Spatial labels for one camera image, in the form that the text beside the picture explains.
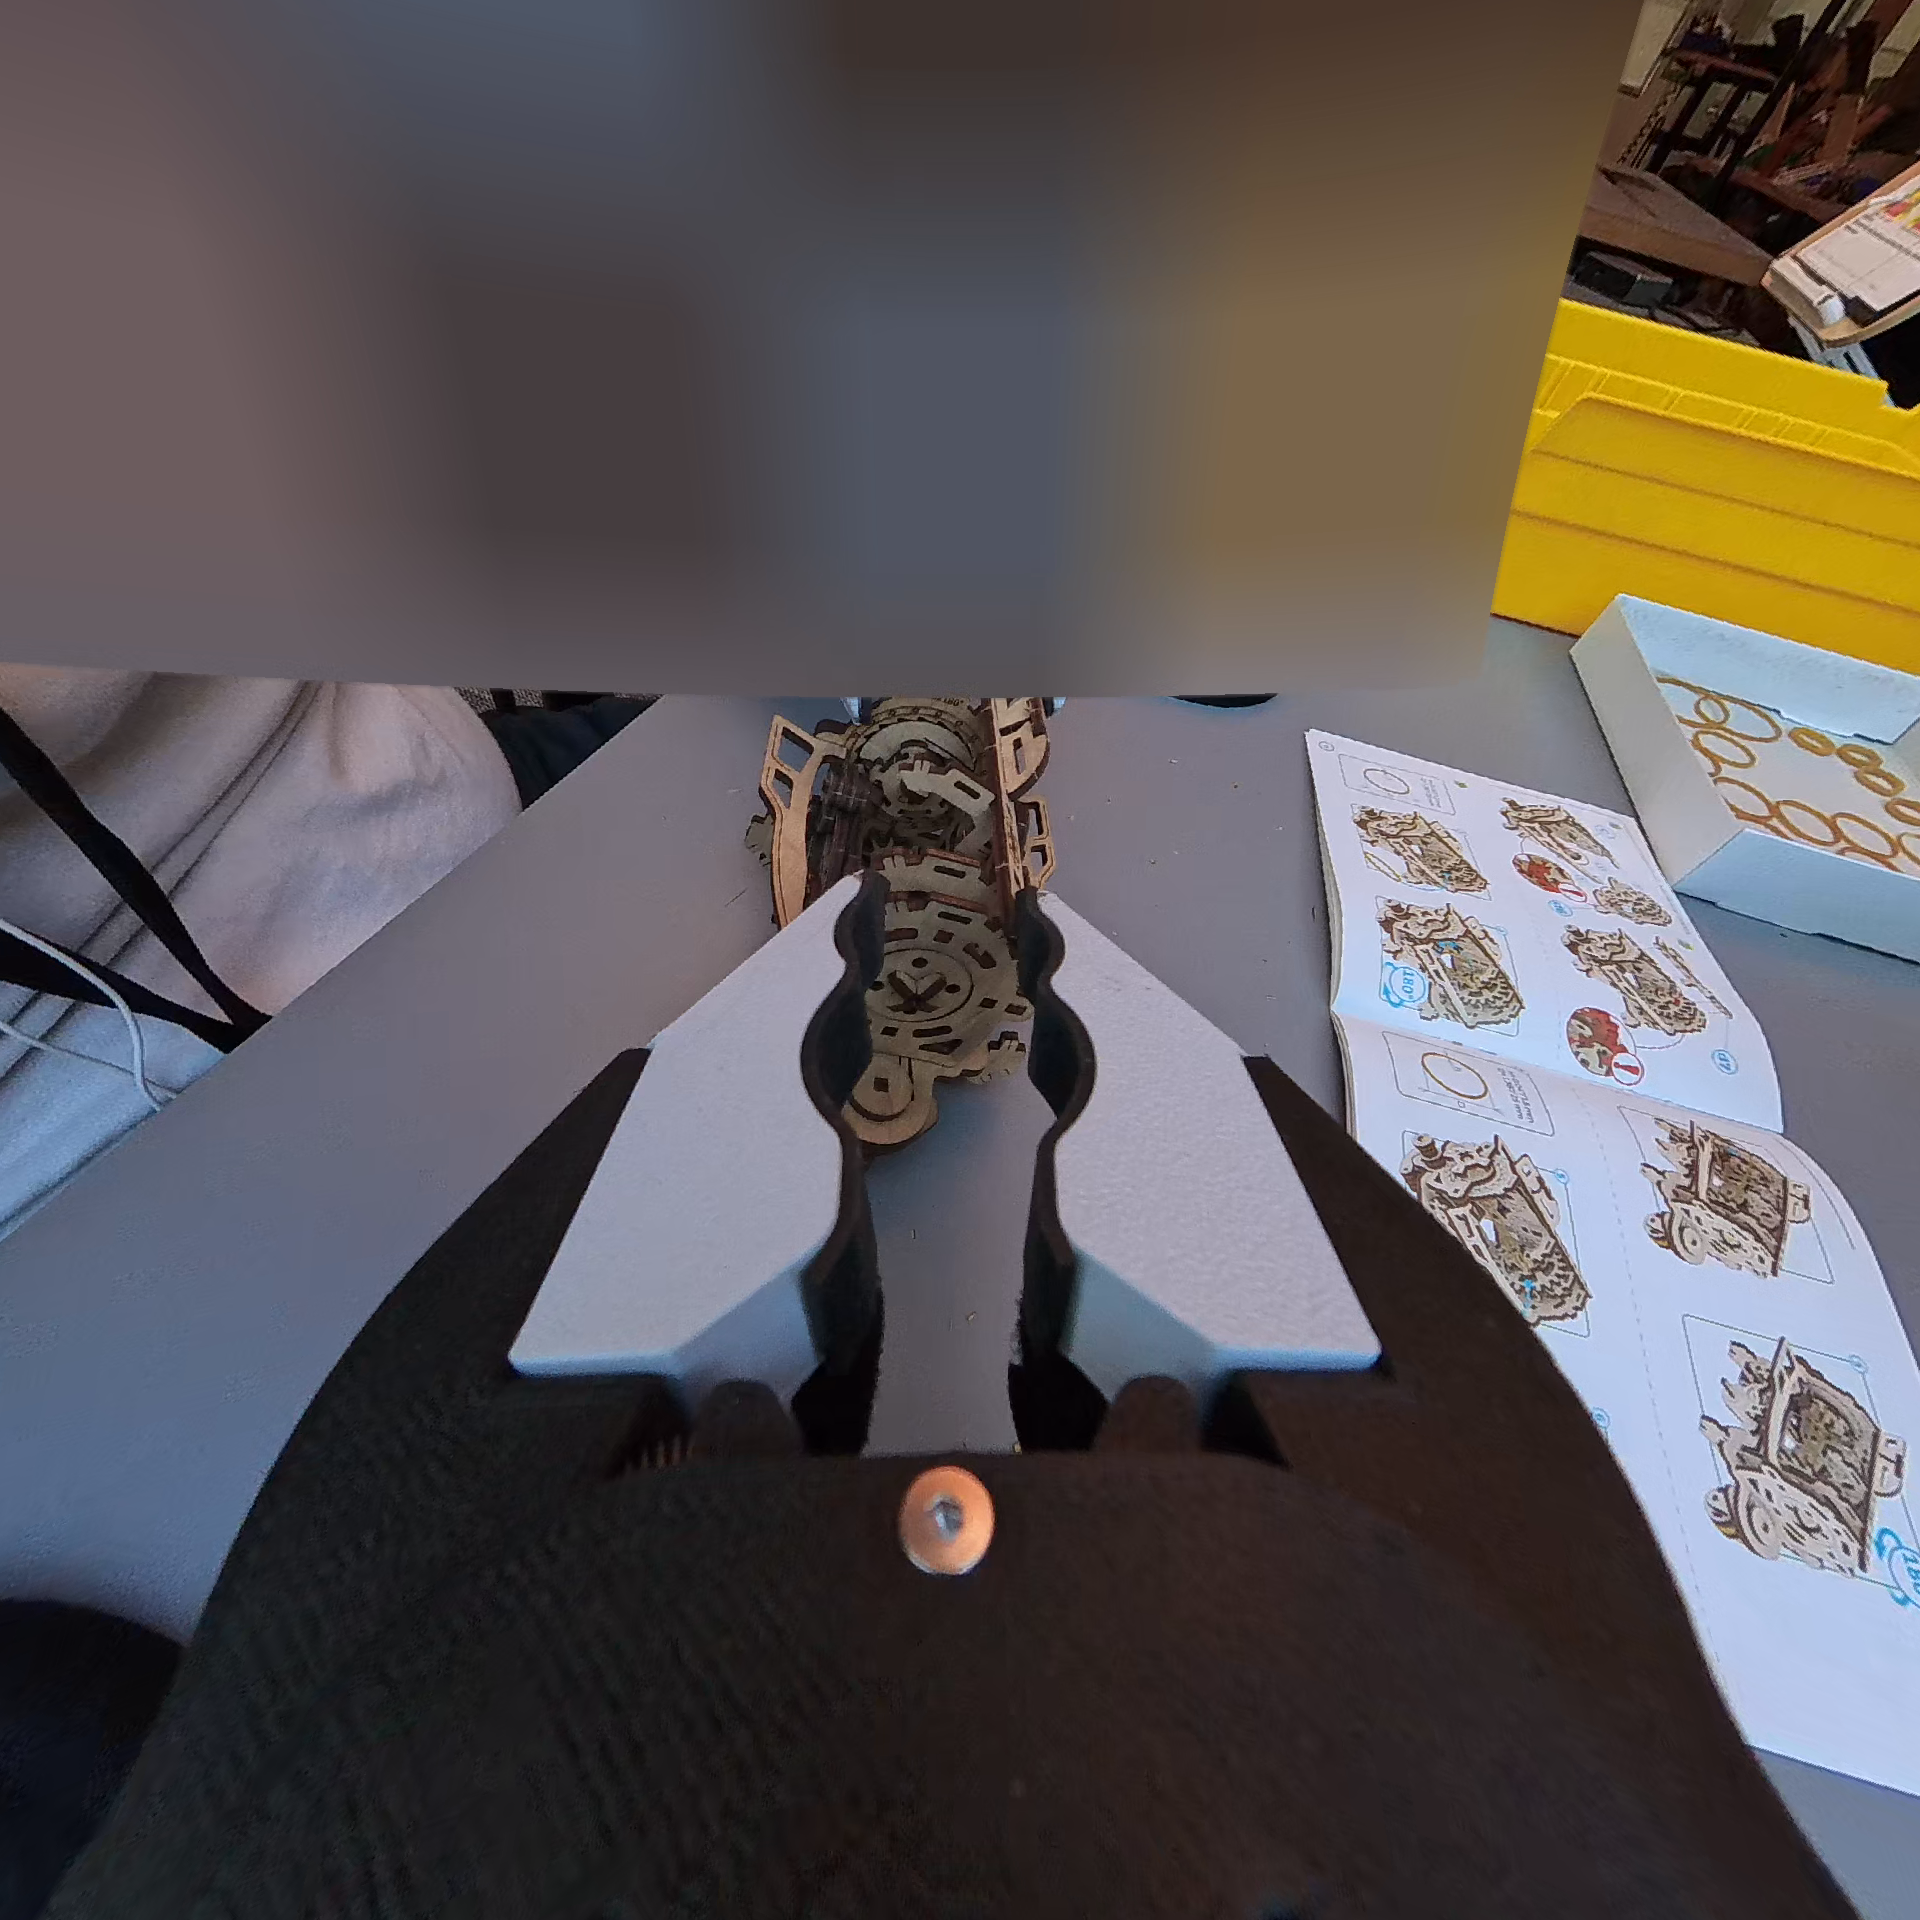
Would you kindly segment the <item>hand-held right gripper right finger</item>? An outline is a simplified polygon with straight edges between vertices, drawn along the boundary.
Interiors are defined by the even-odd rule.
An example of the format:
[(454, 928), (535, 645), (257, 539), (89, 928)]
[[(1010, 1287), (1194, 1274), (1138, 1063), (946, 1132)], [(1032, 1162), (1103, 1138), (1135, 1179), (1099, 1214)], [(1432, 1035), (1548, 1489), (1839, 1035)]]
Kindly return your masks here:
[(1087, 1447), (1119, 1390), (1213, 1407), (1240, 1371), (1351, 1371), (1379, 1336), (1240, 1045), (1061, 899), (1015, 902), (1051, 1107), (1010, 1404), (1022, 1449)]

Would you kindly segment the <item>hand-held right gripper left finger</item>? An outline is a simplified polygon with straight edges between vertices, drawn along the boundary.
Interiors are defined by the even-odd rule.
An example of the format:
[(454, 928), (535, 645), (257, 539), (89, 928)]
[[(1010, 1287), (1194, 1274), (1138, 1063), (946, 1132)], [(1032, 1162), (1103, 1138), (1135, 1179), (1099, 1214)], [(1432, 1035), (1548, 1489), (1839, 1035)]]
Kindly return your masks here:
[(872, 1043), (884, 878), (837, 882), (649, 1045), (511, 1348), (526, 1377), (652, 1375), (785, 1400), (810, 1453), (870, 1436), (882, 1280), (846, 1101)]

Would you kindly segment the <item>wooden mechanical model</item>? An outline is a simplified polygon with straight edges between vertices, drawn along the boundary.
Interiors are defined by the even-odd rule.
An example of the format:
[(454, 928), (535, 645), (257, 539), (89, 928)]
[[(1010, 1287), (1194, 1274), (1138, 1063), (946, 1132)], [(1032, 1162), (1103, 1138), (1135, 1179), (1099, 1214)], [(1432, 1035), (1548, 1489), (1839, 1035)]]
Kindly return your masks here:
[(1015, 899), (1054, 866), (1038, 796), (1047, 711), (1038, 696), (884, 696), (846, 722), (772, 722), (747, 846), (772, 869), (778, 923), (846, 875), (889, 882), (872, 1065), (846, 1101), (870, 1154), (920, 1139), (945, 1080), (1020, 1068), (1032, 1010)]

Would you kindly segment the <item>grey desk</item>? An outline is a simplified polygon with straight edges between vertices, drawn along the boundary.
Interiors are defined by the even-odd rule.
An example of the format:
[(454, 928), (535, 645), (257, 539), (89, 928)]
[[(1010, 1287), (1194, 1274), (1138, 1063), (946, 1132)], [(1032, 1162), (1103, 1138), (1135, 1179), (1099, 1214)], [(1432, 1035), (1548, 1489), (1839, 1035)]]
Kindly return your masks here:
[[(1482, 674), (1262, 708), (1069, 698), (1043, 793), (1073, 909), (1330, 1113), (1302, 734), (1625, 809), (1570, 645), (1488, 625)], [(263, 1477), (369, 1312), (623, 1045), (772, 939), (746, 849), (775, 711), (664, 698), (267, 1032), (3, 1241), (3, 1597), (185, 1641)], [(1689, 909), (1759, 1017), (1787, 1132), (1843, 1190), (1917, 1338), (1917, 967)], [(879, 1453), (1006, 1453), (1044, 1101), (951, 1095), (872, 1176)]]

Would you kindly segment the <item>white instruction booklet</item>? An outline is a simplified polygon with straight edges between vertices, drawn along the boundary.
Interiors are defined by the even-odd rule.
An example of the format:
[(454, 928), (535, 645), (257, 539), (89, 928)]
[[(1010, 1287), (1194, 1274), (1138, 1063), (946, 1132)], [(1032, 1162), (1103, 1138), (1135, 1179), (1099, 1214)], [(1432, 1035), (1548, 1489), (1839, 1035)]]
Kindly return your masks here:
[(1360, 1143), (1607, 1435), (1750, 1743), (1917, 1794), (1917, 1361), (1640, 826), (1311, 732)]

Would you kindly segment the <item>person's dark trousers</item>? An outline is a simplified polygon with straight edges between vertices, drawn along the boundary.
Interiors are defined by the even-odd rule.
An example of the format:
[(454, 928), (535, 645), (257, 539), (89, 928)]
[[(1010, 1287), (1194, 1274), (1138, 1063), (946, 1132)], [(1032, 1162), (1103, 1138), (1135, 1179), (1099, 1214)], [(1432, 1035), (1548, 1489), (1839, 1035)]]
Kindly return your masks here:
[(649, 706), (652, 696), (565, 696), (561, 706), (487, 708), (480, 722), (511, 766), (520, 808), (532, 808)]

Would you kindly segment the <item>person in grey hoodie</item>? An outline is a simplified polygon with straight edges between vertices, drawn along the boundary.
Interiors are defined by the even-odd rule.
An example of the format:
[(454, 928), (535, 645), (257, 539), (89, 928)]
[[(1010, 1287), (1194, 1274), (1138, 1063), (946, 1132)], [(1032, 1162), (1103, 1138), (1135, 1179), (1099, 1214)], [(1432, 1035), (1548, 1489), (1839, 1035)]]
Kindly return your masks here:
[[(245, 1004), (282, 1014), (520, 813), (492, 734), (449, 687), (3, 666), (3, 714), (158, 878)], [(3, 1232), (221, 1053), (3, 985)]]

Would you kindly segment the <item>pile of tan rubber bands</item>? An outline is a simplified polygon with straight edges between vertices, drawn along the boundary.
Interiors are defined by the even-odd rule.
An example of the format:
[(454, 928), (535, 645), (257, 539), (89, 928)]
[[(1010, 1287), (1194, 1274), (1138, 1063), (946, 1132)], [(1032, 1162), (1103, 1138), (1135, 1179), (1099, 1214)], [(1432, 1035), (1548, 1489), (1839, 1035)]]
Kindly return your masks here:
[(1750, 829), (1917, 875), (1917, 757), (1658, 675), (1720, 803)]

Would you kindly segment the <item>white cardboard box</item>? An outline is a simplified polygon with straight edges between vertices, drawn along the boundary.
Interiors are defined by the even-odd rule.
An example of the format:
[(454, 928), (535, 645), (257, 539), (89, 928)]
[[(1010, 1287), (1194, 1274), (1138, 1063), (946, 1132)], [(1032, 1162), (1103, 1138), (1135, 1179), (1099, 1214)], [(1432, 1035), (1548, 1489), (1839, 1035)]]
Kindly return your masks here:
[(1917, 675), (1625, 594), (1574, 645), (1570, 662), (1676, 891), (1917, 960), (1917, 875), (1743, 826), (1658, 687), (1658, 675), (1710, 687), (1917, 757)]

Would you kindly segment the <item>yellow plastic bin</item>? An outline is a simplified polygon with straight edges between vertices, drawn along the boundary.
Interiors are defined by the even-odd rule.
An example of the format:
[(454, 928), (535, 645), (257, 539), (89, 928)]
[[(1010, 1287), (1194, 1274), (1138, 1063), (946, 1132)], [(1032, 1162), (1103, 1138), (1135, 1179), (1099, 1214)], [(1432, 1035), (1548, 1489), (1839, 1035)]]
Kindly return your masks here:
[(1917, 669), (1917, 411), (1877, 379), (1562, 300), (1493, 610), (1620, 594)]

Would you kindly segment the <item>brown wooden table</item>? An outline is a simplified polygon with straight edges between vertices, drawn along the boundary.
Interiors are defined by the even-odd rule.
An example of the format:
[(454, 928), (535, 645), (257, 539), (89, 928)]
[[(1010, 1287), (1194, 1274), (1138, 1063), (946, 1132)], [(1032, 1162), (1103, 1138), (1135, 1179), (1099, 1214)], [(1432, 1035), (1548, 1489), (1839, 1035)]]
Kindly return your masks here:
[(1683, 197), (1670, 179), (1633, 168), (1596, 168), (1576, 234), (1701, 279), (1759, 288), (1770, 255)]

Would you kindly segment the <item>clipboard with printed sheet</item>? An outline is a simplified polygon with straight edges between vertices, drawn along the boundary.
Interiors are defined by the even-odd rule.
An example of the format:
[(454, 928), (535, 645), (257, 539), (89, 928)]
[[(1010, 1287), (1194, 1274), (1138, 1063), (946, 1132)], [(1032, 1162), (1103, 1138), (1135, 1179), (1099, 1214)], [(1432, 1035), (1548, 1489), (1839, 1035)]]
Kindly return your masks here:
[(1917, 318), (1917, 168), (1780, 252), (1765, 292), (1813, 357), (1843, 364)]

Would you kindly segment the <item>cluttered dark shelving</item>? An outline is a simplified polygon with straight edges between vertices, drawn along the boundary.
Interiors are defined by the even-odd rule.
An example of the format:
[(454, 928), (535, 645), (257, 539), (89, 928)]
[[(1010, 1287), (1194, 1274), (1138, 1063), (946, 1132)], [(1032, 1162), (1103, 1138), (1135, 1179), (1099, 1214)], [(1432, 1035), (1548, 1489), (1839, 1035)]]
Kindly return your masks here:
[(1607, 168), (1676, 184), (1816, 179), (1917, 158), (1917, 5), (1645, 5)]

